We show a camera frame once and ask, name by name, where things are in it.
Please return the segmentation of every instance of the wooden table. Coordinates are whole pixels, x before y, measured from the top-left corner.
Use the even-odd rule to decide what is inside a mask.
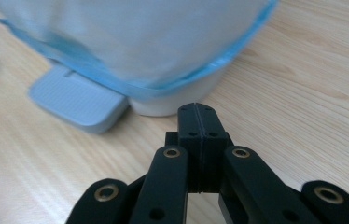
[[[64,223],[93,182],[144,175],[176,131],[175,116],[128,110],[109,132],[83,133],[26,95],[48,69],[0,25],[0,223]],[[281,1],[202,102],[290,187],[323,179],[349,192],[349,0]],[[225,223],[216,200],[189,195],[188,223]]]

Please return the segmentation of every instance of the table surface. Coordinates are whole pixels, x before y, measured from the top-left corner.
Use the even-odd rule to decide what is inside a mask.
[[[0,25],[0,223],[64,223],[93,182],[144,175],[177,129],[176,116],[128,110],[109,132],[83,133],[28,98],[48,69]],[[290,187],[349,192],[349,1],[281,1],[202,103]],[[188,223],[225,223],[216,200],[190,194]]]

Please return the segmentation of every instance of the light blue plastic lid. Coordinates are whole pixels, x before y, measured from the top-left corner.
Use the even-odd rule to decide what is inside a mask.
[[[53,63],[29,90],[29,96],[51,114],[87,133],[102,133],[128,107],[126,96]]]

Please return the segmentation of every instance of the black plastic part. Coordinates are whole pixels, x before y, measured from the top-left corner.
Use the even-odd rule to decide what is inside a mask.
[[[95,198],[95,192],[103,186],[116,186],[118,194],[107,202],[99,202]],[[123,210],[120,205],[125,199],[127,185],[119,180],[104,179],[91,185],[78,200],[73,208],[67,224],[115,224],[119,223]]]
[[[178,146],[159,149],[148,170],[129,223],[186,221],[188,153]]]
[[[303,185],[301,198],[323,223],[349,223],[349,194],[325,181]]]
[[[320,223],[250,148],[229,147],[225,151],[224,172],[250,223]]]
[[[218,193],[222,155],[231,140],[216,111],[201,104],[181,106],[177,143],[189,154],[188,192]]]

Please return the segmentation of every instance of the wood grain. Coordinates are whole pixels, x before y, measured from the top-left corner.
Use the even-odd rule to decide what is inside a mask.
[[[107,133],[78,131],[27,97],[47,69],[0,25],[0,223],[64,223],[93,182],[143,175],[176,130],[129,110]],[[281,1],[203,103],[290,187],[349,192],[349,1]],[[188,223],[225,223],[216,200],[189,195]]]

